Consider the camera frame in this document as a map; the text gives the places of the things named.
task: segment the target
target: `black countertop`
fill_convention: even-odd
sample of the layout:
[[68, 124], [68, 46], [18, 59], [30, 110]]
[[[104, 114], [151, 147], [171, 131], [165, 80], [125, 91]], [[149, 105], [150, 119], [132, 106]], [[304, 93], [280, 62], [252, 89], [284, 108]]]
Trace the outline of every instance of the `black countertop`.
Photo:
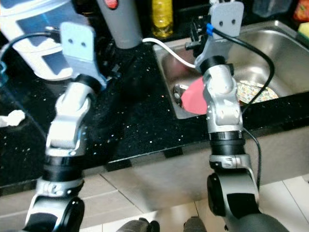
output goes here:
[[[84, 169], [100, 165], [121, 169], [130, 166], [133, 157], [208, 140], [205, 116], [176, 118], [152, 44], [116, 54], [121, 59], [134, 54], [136, 59], [121, 79], [109, 83], [87, 115]], [[0, 88], [1, 115], [18, 109], [19, 102], [47, 133], [56, 99], [68, 81], [42, 80], [27, 66], [13, 69], [19, 71], [14, 70]], [[15, 99], [8, 96], [8, 89]], [[265, 135], [309, 125], [308, 98], [309, 92], [256, 103], [243, 116], [244, 126]], [[17, 127], [0, 128], [0, 195], [34, 188], [42, 175], [44, 151], [44, 138], [29, 118]]]

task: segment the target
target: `black cable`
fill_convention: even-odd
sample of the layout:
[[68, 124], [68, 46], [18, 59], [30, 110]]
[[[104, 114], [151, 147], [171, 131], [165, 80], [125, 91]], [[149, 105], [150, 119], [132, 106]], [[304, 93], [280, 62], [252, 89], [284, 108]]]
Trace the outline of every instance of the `black cable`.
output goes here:
[[266, 89], [266, 87], [269, 85], [270, 81], [272, 80], [274, 74], [275, 74], [275, 65], [272, 62], [271, 58], [269, 58], [269, 56], [267, 56], [264, 52], [262, 52], [261, 50], [257, 49], [256, 47], [240, 40], [237, 39], [235, 37], [229, 36], [217, 29], [213, 29], [213, 33], [216, 33], [217, 35], [220, 35], [221, 37], [232, 41], [240, 46], [243, 46], [247, 49], [249, 49], [250, 51], [253, 51], [254, 53], [258, 54], [259, 56], [261, 56], [269, 65], [269, 76], [267, 81], [265, 82], [265, 84], [263, 85], [263, 87], [260, 89], [260, 91], [251, 99], [251, 101], [244, 107], [244, 109], [242, 110], [242, 114], [252, 105], [252, 103], [257, 99], [257, 97]]
[[257, 140], [257, 138], [253, 134], [251, 134], [246, 128], [243, 128], [243, 129], [255, 141], [256, 146], [257, 146], [257, 150], [258, 150], [258, 164], [257, 164], [256, 185], [257, 185], [257, 189], [260, 190], [261, 175], [262, 175], [262, 149], [261, 149], [260, 143]]
[[6, 54], [6, 52], [18, 41], [21, 41], [23, 39], [26, 38], [30, 38], [30, 37], [39, 37], [39, 36], [46, 36], [49, 37], [51, 35], [50, 32], [34, 32], [34, 33], [29, 33], [29, 34], [25, 34], [25, 35], [21, 35], [16, 37], [15, 39], [9, 41], [7, 44], [5, 44], [2, 49], [0, 50], [0, 61], [3, 60], [4, 55]]
[[[38, 36], [46, 36], [49, 37], [51, 35], [50, 32], [35, 32], [35, 33], [29, 33], [29, 34], [25, 34], [19, 37], [16, 37], [15, 39], [9, 41], [7, 44], [5, 44], [1, 50], [0, 50], [0, 62], [4, 65], [1, 65], [1, 68], [3, 70], [1, 70], [1, 75], [5, 72], [5, 63], [2, 62], [4, 55], [7, 53], [7, 51], [18, 41], [21, 41], [23, 39], [26, 38], [30, 38], [30, 37], [38, 37]], [[10, 92], [9, 89], [6, 88], [5, 85], [3, 85], [1, 87], [1, 89], [6, 93], [6, 95], [12, 100], [14, 101], [15, 105], [21, 109], [25, 115], [30, 118], [30, 120], [33, 122], [34, 126], [38, 129], [38, 131], [40, 132], [40, 134], [42, 135], [42, 137], [44, 138], [44, 140], [46, 140], [46, 134], [44, 132], [44, 130], [42, 129], [42, 127], [39, 125], [39, 123], [33, 118], [33, 116], [23, 107], [23, 105], [16, 100], [16, 98], [14, 97], [14, 95]]]

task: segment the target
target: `stainless steel sink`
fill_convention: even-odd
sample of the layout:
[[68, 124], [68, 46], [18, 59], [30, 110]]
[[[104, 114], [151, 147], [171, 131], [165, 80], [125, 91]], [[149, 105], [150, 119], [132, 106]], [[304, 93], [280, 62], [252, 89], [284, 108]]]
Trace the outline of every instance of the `stainless steel sink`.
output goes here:
[[[275, 75], [269, 87], [278, 97], [309, 91], [309, 50], [296, 41], [297, 33], [279, 21], [258, 23], [241, 28], [240, 39], [266, 53], [275, 64]], [[185, 42], [190, 38], [166, 43], [184, 60], [194, 63], [192, 51], [186, 51]], [[187, 68], [167, 51], [154, 46], [157, 62], [169, 90], [176, 117], [196, 116], [185, 111], [177, 103], [174, 89], [189, 86], [201, 74]], [[264, 84], [269, 75], [267, 63], [253, 52], [237, 44], [229, 51], [228, 63], [233, 63], [235, 79]]]

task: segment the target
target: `tile floor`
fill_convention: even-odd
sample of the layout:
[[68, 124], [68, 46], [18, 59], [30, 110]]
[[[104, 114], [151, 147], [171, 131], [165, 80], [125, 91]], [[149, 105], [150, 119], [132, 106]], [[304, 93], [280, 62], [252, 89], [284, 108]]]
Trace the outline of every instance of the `tile floor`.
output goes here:
[[[290, 232], [309, 231], [309, 184], [300, 176], [267, 184], [260, 190], [260, 208], [277, 218]], [[157, 220], [162, 232], [182, 232], [183, 224], [199, 215], [208, 232], [224, 232], [224, 222], [208, 208], [207, 199], [129, 217], [80, 230], [81, 232], [116, 232], [126, 222], [144, 217]]]

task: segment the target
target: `pink sponge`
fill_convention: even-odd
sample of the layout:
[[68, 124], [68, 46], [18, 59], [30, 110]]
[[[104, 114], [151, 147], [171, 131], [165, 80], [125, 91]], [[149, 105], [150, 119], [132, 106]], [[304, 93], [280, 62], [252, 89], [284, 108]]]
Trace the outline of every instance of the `pink sponge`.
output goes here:
[[203, 96], [203, 77], [194, 81], [182, 94], [183, 109], [197, 115], [207, 113], [207, 103]]

